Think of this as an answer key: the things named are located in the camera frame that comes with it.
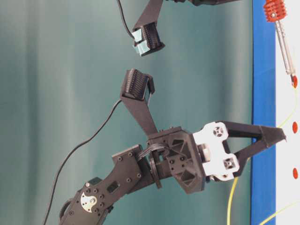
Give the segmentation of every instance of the blue edge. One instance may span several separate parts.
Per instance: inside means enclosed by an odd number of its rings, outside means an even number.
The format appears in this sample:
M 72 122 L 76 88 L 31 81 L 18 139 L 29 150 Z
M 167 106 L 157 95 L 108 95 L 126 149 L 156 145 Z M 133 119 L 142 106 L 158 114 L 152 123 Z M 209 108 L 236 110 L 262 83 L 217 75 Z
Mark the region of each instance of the blue edge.
M 253 0 L 253 124 L 276 126 L 275 27 L 266 22 L 265 0 Z M 251 170 L 251 224 L 276 211 L 275 146 L 254 156 Z M 268 224 L 275 225 L 276 219 Z

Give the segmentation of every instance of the green curtain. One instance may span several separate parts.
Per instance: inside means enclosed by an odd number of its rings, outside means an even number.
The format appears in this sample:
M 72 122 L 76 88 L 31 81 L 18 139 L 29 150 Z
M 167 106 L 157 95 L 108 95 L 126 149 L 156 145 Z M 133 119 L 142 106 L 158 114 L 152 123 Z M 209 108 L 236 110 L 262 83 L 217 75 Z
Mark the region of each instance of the green curtain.
M 147 0 L 122 0 L 129 27 Z M 125 71 L 154 77 L 158 129 L 195 132 L 215 120 L 251 123 L 252 1 L 195 7 L 165 1 L 158 31 L 166 47 L 140 57 L 113 0 L 1 0 L 0 223 L 39 225 L 54 174 L 93 134 L 118 99 Z M 111 155 L 146 136 L 123 104 L 63 169 L 48 224 L 85 181 L 105 178 Z M 234 140 L 234 151 L 249 144 Z M 106 225 L 225 224 L 230 182 L 187 195 L 173 178 L 115 203 Z M 250 167 L 233 199 L 232 224 L 250 220 Z

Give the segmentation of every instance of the screw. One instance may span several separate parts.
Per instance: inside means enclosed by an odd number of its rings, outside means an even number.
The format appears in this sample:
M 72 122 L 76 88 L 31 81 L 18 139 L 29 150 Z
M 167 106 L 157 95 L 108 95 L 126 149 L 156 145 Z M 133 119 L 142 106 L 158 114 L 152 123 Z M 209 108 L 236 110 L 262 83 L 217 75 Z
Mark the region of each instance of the screw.
M 90 200 L 90 203 L 95 203 L 96 202 L 96 199 L 95 198 L 92 198 L 91 200 Z
M 215 136 L 221 137 L 223 135 L 224 131 L 221 127 L 215 127 L 213 133 Z

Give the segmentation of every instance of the red heat sink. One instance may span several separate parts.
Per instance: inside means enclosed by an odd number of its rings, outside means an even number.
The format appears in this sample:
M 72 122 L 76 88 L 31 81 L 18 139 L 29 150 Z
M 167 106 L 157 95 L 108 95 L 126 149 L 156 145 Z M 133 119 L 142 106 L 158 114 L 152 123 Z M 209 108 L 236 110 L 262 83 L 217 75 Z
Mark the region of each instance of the red heat sink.
M 275 22 L 286 16 L 284 0 L 266 0 L 263 7 L 268 22 Z

